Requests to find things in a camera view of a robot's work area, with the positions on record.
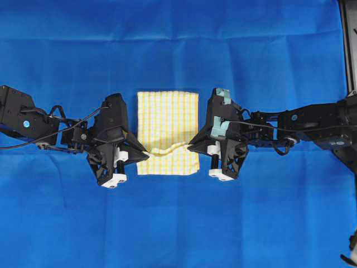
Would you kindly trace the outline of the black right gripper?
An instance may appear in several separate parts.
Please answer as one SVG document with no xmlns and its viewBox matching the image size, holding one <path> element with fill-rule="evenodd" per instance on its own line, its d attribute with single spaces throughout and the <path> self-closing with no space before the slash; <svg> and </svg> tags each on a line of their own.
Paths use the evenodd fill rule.
<svg viewBox="0 0 357 268">
<path fill-rule="evenodd" d="M 188 150 L 211 156 L 209 176 L 220 181 L 238 178 L 240 168 L 248 154 L 246 140 L 213 140 L 211 126 L 204 126 L 189 142 Z"/>
</svg>

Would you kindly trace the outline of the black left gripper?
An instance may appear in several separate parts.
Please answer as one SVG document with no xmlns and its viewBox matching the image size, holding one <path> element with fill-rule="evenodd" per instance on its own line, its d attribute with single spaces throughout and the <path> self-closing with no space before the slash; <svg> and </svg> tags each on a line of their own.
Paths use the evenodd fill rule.
<svg viewBox="0 0 357 268">
<path fill-rule="evenodd" d="M 144 146 L 131 132 L 121 127 L 110 128 L 93 134 L 93 140 L 103 142 L 102 145 L 90 147 L 86 153 L 87 161 L 99 186 L 114 189 L 127 181 L 124 166 L 145 161 L 149 155 Z M 135 149 L 123 150 L 126 142 Z"/>
</svg>

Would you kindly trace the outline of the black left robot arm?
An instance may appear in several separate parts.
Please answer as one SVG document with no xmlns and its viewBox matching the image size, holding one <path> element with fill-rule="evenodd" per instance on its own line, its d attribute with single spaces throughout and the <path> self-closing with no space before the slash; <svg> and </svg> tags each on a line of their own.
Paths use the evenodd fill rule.
<svg viewBox="0 0 357 268">
<path fill-rule="evenodd" d="M 30 95 L 1 86 L 1 133 L 41 150 L 85 152 L 97 184 L 116 188 L 127 181 L 125 166 L 147 160 L 147 150 L 129 130 L 121 94 L 107 96 L 91 116 L 94 124 L 90 127 L 88 117 L 67 118 L 59 105 L 45 112 Z"/>
</svg>

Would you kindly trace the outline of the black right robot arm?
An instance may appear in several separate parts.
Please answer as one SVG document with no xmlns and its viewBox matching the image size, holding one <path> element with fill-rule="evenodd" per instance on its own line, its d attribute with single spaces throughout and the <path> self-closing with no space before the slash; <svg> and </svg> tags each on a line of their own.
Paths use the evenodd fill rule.
<svg viewBox="0 0 357 268">
<path fill-rule="evenodd" d="M 247 112 L 230 98 L 213 93 L 205 126 L 189 142 L 191 152 L 211 157 L 209 175 L 235 180 L 248 147 L 273 148 L 284 156 L 300 141 L 331 151 L 356 173 L 356 97 L 336 103 L 313 104 L 278 113 Z"/>
</svg>

